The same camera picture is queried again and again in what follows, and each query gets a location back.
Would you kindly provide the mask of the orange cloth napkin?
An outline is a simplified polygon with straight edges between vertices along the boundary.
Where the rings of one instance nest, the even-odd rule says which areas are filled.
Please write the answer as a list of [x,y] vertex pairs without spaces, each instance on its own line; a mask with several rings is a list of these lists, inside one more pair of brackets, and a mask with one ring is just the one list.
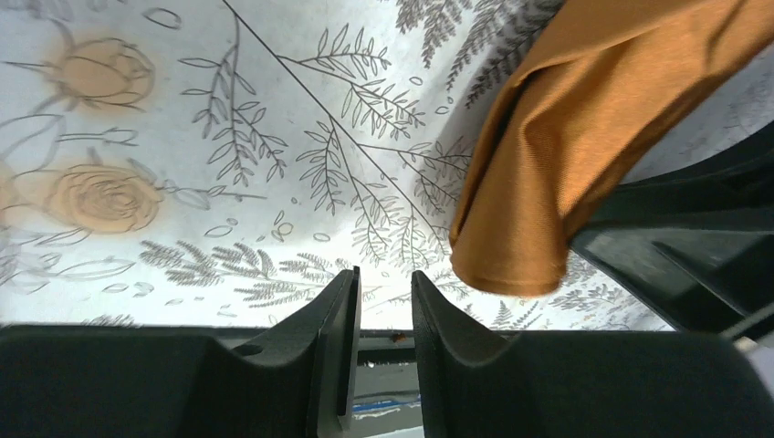
[[568,1],[483,125],[451,225],[455,274],[539,297],[570,238],[676,124],[773,41],[770,1]]

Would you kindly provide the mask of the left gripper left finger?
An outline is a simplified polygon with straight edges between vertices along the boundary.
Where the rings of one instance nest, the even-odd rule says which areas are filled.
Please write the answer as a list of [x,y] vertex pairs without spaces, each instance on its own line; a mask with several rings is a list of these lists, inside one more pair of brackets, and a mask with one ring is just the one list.
[[341,437],[360,319],[354,267],[232,347],[179,328],[3,328],[1,434]]

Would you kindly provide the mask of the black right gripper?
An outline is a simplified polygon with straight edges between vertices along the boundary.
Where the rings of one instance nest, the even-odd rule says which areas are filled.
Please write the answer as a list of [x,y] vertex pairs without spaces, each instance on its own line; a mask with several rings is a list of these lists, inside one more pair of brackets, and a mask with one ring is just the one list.
[[773,329],[773,128],[694,165],[617,187],[571,249],[669,326]]

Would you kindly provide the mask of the floral tablecloth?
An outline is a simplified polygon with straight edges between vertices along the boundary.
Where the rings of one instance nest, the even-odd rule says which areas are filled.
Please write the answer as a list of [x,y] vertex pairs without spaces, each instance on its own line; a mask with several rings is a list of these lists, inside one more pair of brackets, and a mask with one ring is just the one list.
[[492,329],[665,323],[576,255],[502,297],[448,235],[559,1],[4,1],[1,322],[268,328],[341,270],[411,326],[424,271]]

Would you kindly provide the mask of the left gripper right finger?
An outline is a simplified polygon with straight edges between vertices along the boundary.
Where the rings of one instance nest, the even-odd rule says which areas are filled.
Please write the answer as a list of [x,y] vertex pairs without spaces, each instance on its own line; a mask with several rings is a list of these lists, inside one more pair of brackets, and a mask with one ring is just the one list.
[[505,338],[412,277],[428,437],[770,437],[773,399],[716,335],[520,331]]

